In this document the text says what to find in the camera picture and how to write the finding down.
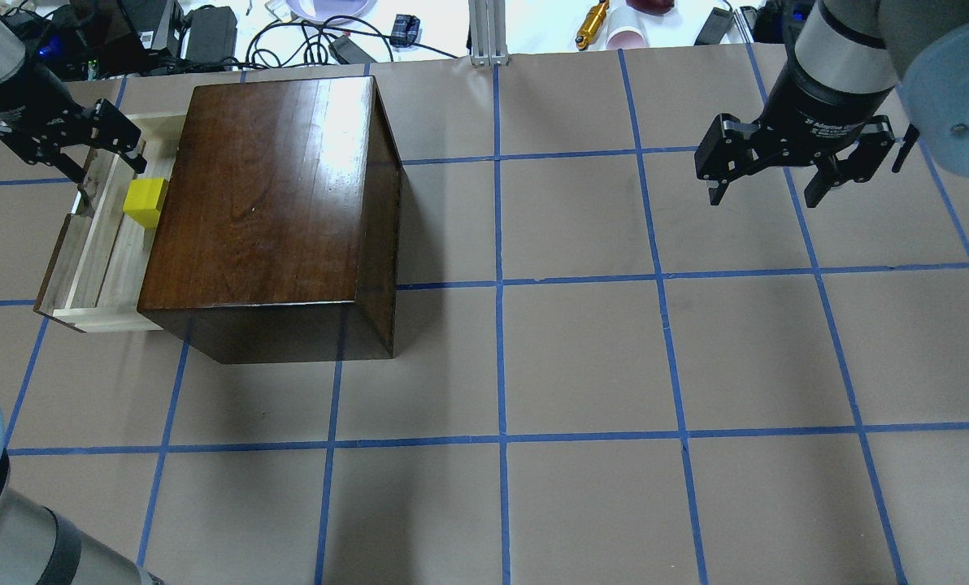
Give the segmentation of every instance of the dark wood panel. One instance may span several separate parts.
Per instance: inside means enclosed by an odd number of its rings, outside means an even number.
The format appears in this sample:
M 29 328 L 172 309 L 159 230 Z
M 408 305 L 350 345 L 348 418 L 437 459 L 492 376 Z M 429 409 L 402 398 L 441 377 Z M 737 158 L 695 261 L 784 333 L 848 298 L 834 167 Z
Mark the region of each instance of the dark wood panel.
M 387 357 L 400 169 L 372 78 L 196 88 L 138 311 L 218 362 Z

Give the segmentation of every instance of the metal bracket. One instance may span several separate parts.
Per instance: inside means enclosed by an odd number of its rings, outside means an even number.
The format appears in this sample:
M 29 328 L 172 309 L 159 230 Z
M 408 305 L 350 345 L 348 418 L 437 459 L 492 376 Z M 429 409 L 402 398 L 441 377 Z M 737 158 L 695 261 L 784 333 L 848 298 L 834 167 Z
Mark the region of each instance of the metal bracket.
M 506 0 L 470 0 L 470 63 L 507 64 Z

